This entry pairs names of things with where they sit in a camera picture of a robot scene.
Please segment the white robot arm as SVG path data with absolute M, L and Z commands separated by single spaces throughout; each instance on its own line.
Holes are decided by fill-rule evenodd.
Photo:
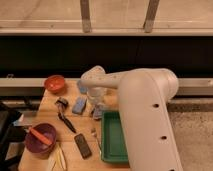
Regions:
M 179 88 L 165 68 L 106 73 L 95 66 L 81 76 L 88 95 L 117 90 L 118 109 L 131 171 L 183 171 L 166 103 Z

